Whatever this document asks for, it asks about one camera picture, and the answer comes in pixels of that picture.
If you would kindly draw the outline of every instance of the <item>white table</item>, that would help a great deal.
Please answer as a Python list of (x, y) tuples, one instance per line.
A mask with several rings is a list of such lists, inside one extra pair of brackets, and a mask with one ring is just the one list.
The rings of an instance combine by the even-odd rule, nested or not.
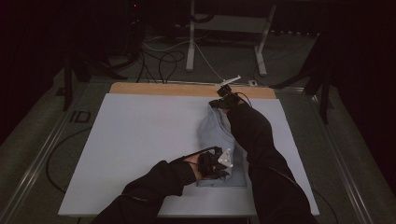
[[(132, 84), (118, 85), (121, 88), (116, 92), (130, 93), (121, 89)], [(199, 95), (198, 91), (203, 95), (205, 92), (215, 95), (210, 92), (217, 88), (138, 84), (129, 90), (139, 88), (142, 89), (139, 93), (151, 90), (148, 91), (150, 95), (110, 93), (106, 96), (65, 194), (60, 215), (95, 216), (126, 184), (146, 174), (158, 161), (171, 161), (200, 149), (196, 129), (205, 117), (207, 103), (214, 96), (189, 94)], [(275, 96), (268, 89), (242, 88), (238, 91), (252, 92), (252, 95), (256, 92), (258, 97)], [(169, 95), (175, 92), (182, 96)], [(257, 98), (250, 98), (250, 101), (273, 123), (276, 146), (307, 194), (312, 213), (317, 215), (318, 207), (280, 102)], [(165, 199), (159, 217), (251, 217), (255, 214), (247, 181), (246, 187), (233, 188), (198, 188), (191, 184), (184, 189), (182, 197)]]
[[(211, 21), (205, 23), (195, 23), (190, 21), (190, 44), (187, 53), (186, 70), (192, 71), (194, 67), (195, 55), (195, 30), (221, 30), (221, 31), (235, 31), (245, 33), (257, 33), (262, 35), (262, 40), (259, 45), (254, 47), (254, 54), (256, 56), (257, 65), (259, 67), (259, 75), (267, 76), (264, 59), (262, 57), (262, 49), (270, 31), (271, 22), (276, 11), (276, 5), (271, 6), (269, 14), (262, 18), (251, 17), (235, 17), (216, 15)], [(195, 14), (195, 0), (191, 0), (191, 15), (196, 19), (201, 19), (207, 15)]]

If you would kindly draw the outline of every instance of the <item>dark background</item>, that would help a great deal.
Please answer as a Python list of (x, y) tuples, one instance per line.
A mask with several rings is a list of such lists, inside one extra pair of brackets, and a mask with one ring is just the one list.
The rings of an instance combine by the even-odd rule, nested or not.
[[(263, 1), (214, 2), (202, 12), (258, 13)], [(1, 1), (0, 144), (7, 138), (63, 68), (68, 46), (95, 60), (138, 49), (131, 22), (158, 34), (177, 35), (175, 24), (189, 22), (189, 1)], [(279, 3), (272, 30), (316, 35), (303, 70), (320, 60), (332, 71), (332, 84), (354, 119), (384, 177), (396, 192), (396, 16), (387, 1), (292, 1)]]

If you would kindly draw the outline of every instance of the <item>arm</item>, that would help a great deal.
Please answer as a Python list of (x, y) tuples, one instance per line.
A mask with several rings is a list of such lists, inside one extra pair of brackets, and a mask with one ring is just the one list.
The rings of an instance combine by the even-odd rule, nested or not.
[(236, 141), (247, 151), (249, 177), (260, 223), (317, 223), (309, 201), (274, 146), (271, 124), (247, 104), (227, 112)]
[[(186, 161), (195, 163), (196, 158), (187, 158)], [(193, 164), (160, 161), (146, 175), (129, 183), (92, 224), (153, 223), (164, 198), (168, 195), (181, 196), (184, 186), (197, 178), (201, 177)]]

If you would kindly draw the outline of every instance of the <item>light blue fabric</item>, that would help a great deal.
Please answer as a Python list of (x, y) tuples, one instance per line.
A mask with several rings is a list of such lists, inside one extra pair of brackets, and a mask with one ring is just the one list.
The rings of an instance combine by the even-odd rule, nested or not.
[(240, 187), (247, 184), (243, 168), (242, 148), (235, 147), (235, 139), (224, 127), (220, 113), (221, 111), (217, 108), (212, 108), (210, 105), (207, 107), (207, 116), (198, 127), (200, 148), (221, 147), (223, 151), (229, 148), (233, 167), (225, 169), (230, 175), (221, 179), (198, 180), (198, 187)]

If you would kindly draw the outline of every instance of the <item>white cable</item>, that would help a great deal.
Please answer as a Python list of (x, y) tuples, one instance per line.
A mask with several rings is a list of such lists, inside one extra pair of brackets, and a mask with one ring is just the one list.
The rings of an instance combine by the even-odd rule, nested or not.
[(198, 45), (195, 44), (195, 47), (197, 47), (198, 51), (201, 53), (202, 57), (204, 58), (205, 62), (207, 63), (207, 65), (209, 65), (209, 67), (212, 69), (212, 71), (216, 74), (216, 76), (218, 76), (221, 80), (225, 80), (224, 78), (222, 78), (216, 71), (215, 69), (212, 67), (212, 65), (210, 65), (210, 63), (207, 61), (205, 55), (201, 52), (201, 50), (199, 49)]
[(161, 52), (161, 51), (167, 51), (167, 50), (169, 50), (169, 49), (174, 49), (175, 47), (177, 47), (177, 46), (179, 46), (179, 45), (187, 44), (187, 43), (190, 43), (190, 41), (184, 41), (184, 42), (178, 43), (178, 44), (176, 44), (176, 45), (174, 45), (173, 47), (170, 47), (170, 48), (168, 48), (168, 49), (153, 49), (152, 47), (150, 47), (149, 45), (147, 45), (146, 43), (143, 42), (143, 44), (146, 46), (146, 48), (151, 49), (151, 50), (154, 50), (154, 51), (159, 51), (159, 52)]
[[(144, 45), (146, 46), (146, 48), (148, 48), (148, 49), (151, 49), (151, 50), (154, 50), (154, 51), (158, 51), (158, 52), (162, 52), (162, 51), (167, 51), (167, 50), (169, 50), (169, 49), (173, 49), (173, 48), (175, 48), (175, 47), (177, 47), (177, 46), (179, 46), (179, 45), (182, 45), (182, 44), (190, 44), (190, 41), (184, 41), (184, 42), (178, 43), (178, 44), (176, 44), (176, 45), (174, 45), (173, 47), (170, 47), (170, 48), (168, 48), (168, 49), (154, 49), (154, 48), (150, 47), (149, 45), (147, 45), (145, 42), (143, 42), (143, 44), (144, 44)], [(195, 43), (194, 43), (194, 45), (195, 45), (195, 47), (198, 49), (198, 51), (201, 53), (201, 55), (202, 55), (202, 57), (204, 58), (204, 60), (205, 60), (205, 62), (207, 63), (207, 65), (212, 69), (213, 73), (215, 73), (216, 76), (219, 77), (221, 80), (225, 80), (224, 78), (222, 78), (222, 77), (216, 72), (216, 70), (212, 67), (212, 65), (210, 65), (210, 63), (207, 61), (205, 55), (201, 52), (201, 50), (200, 50), (200, 48), (198, 47), (198, 45), (195, 44)]]
[(149, 39), (144, 39), (143, 41), (144, 42), (148, 42), (148, 41), (151, 41), (151, 40), (156, 40), (156, 39), (161, 39), (161, 38), (166, 38), (166, 36), (162, 36), (162, 35), (154, 36), (154, 37), (149, 38)]

